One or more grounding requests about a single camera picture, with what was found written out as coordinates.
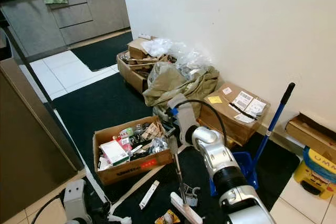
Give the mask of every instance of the black cable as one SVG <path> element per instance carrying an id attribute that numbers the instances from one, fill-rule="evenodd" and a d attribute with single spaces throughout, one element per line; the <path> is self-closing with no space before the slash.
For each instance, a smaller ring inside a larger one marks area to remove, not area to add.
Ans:
<path id="1" fill-rule="evenodd" d="M 225 127 L 224 127 L 224 123 L 223 123 L 221 117 L 219 116 L 218 112 L 211 105 L 207 104 L 206 102 L 201 101 L 201 100 L 195 100 L 195 99 L 190 99 L 190 100 L 185 100 L 183 102 L 180 102 L 175 106 L 175 108 L 178 108 L 182 104 L 189 103 L 189 102 L 201 103 L 202 105 L 205 105 L 208 108 L 210 108 L 215 113 L 215 115 L 217 116 L 217 119 L 219 120 L 219 123 L 221 124 L 220 126 L 222 127 L 222 131 L 223 131 L 223 135 L 224 135 L 224 146 L 226 146 L 226 143 L 227 143 L 226 130 L 225 130 Z"/>
<path id="2" fill-rule="evenodd" d="M 35 224 L 35 221 L 37 219 L 37 217 L 40 215 L 40 213 L 43 211 L 43 209 L 45 209 L 52 201 L 54 201 L 55 199 L 58 199 L 59 195 L 56 195 L 54 198 L 50 199 L 47 203 L 45 203 L 40 210 L 37 212 L 37 214 L 35 215 L 35 217 L 33 218 L 33 221 L 31 224 Z"/>

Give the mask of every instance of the black handle grip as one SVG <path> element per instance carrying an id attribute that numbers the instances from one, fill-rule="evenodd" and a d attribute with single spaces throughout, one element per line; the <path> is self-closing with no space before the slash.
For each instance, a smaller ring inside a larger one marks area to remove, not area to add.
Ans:
<path id="1" fill-rule="evenodd" d="M 287 87 L 287 89 L 286 89 L 286 91 L 285 91 L 285 93 L 284 93 L 284 95 L 283 95 L 283 97 L 282 97 L 282 99 L 280 101 L 281 104 L 285 105 L 287 103 L 290 95 L 292 94 L 292 91 L 293 91 L 294 87 L 295 87 L 295 83 L 294 82 L 291 82 L 288 85 L 288 87 Z"/>

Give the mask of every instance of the black floor mat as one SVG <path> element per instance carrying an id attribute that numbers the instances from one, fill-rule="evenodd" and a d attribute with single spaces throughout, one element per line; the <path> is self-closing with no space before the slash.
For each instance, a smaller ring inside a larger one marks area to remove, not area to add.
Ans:
<path id="1" fill-rule="evenodd" d="M 152 114 L 152 109 L 145 106 L 142 96 L 125 84 L 119 74 L 59 97 L 54 100 L 54 105 L 98 181 L 93 169 L 92 136 L 94 131 Z M 249 151 L 253 156 L 262 138 L 263 136 L 256 133 L 247 145 L 243 148 L 236 148 L 234 151 Z M 197 212 L 201 216 L 206 216 L 205 223 L 218 223 L 222 213 L 218 211 L 218 200 L 209 195 L 208 174 L 202 157 L 189 148 L 180 156 L 185 182 L 190 186 L 202 188 L 201 202 Z M 299 159 L 295 154 L 272 141 L 266 145 L 257 167 L 257 173 L 260 187 L 258 194 L 269 210 L 298 164 Z M 116 201 L 142 176 L 144 174 L 102 188 L 110 200 Z M 155 179 L 160 181 L 160 190 L 155 192 L 148 208 L 140 211 L 139 203 Z M 167 165 L 119 206 L 116 214 L 132 216 L 133 223 L 153 223 L 157 217 L 172 208 L 169 194 L 177 191 L 177 187 L 174 166 Z"/>
<path id="2" fill-rule="evenodd" d="M 98 71 L 117 63 L 118 53 L 127 50 L 127 43 L 132 41 L 132 33 L 128 32 L 105 39 L 93 44 L 72 49 L 71 51 L 86 65 L 91 71 Z"/>

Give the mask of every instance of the yellow sticker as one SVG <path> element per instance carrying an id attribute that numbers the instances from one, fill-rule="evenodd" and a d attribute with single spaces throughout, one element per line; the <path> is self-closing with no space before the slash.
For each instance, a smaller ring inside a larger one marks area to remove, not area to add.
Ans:
<path id="1" fill-rule="evenodd" d="M 216 97 L 208 97 L 210 103 L 214 104 L 214 103 L 222 103 L 221 99 L 219 96 Z"/>

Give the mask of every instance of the blue mop handle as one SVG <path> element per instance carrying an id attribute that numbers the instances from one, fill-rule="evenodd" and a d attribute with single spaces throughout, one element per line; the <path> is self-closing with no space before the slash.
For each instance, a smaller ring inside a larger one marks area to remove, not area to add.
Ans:
<path id="1" fill-rule="evenodd" d="M 278 119 L 279 119 L 279 117 L 280 117 L 280 115 L 281 115 L 281 113 L 283 111 L 283 108 L 285 107 L 285 105 L 286 105 L 286 103 L 287 103 L 287 101 L 288 101 L 288 99 L 289 99 L 289 97 L 290 97 L 290 95 L 291 95 L 294 87 L 295 87 L 295 83 L 291 82 L 288 85 L 287 90 L 285 91 L 284 95 L 282 96 L 282 99 L 280 101 L 280 105 L 279 105 L 279 107 L 277 109 L 277 112 L 275 113 L 275 115 L 274 115 L 274 117 L 273 117 L 273 119 L 271 121 L 271 124 L 269 125 L 268 130 L 267 130 L 267 132 L 266 132 L 266 134 L 265 134 L 265 136 L 263 138 L 263 141 L 261 142 L 261 144 L 259 146 L 257 154 L 256 154 L 256 156 L 254 157 L 254 159 L 252 161 L 251 167 L 249 169 L 249 175 L 251 175 L 251 173 L 253 173 L 254 169 L 256 168 L 257 162 L 258 162 L 258 160 L 259 160 L 259 158 L 260 158 L 260 156 L 261 156 L 261 154 L 262 154 L 262 152 L 263 152 L 263 150 L 264 150 L 264 148 L 265 148 L 265 146 L 267 144 L 267 140 L 268 140 L 269 136 L 271 135 L 271 133 L 272 133 L 275 125 L 277 124 Z"/>

